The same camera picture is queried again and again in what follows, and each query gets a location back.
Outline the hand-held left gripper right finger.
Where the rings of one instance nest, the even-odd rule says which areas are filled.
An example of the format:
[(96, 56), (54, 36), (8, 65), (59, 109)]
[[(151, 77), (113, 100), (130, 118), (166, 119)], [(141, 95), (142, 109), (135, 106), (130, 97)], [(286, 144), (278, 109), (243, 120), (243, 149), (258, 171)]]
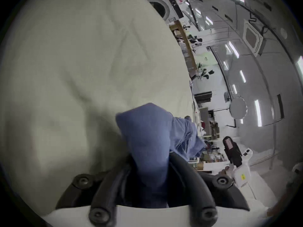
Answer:
[(199, 172), (175, 152), (169, 154), (167, 204), (189, 206), (190, 225), (214, 225), (216, 207), (250, 211), (229, 176)]

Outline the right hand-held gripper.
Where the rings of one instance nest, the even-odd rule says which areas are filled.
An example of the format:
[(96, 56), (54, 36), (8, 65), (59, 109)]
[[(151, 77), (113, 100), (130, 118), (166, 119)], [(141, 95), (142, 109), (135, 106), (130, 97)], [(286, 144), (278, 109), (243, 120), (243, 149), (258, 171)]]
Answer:
[(250, 148), (240, 152), (236, 142), (231, 137), (226, 136), (223, 139), (224, 151), (230, 161), (231, 177), (236, 186), (240, 189), (243, 195), (249, 199), (257, 199), (254, 190), (251, 186), (252, 176), (249, 166), (249, 160), (253, 156)]

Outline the person's right hand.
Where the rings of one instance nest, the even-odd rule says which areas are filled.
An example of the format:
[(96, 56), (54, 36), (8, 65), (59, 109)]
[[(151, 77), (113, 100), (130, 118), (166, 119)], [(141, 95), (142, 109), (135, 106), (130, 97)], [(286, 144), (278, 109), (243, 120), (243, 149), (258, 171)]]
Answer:
[(233, 179), (233, 170), (234, 170), (234, 165), (227, 165), (218, 174), (219, 175), (227, 175), (228, 177)]

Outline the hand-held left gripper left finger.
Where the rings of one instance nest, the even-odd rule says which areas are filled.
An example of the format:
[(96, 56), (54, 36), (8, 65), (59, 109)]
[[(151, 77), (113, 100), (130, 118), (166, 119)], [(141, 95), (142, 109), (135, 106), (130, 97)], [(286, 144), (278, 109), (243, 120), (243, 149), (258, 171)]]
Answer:
[(109, 171), (74, 177), (55, 209), (90, 206), (89, 221), (96, 227), (116, 226), (117, 206), (140, 207), (137, 167), (128, 154)]

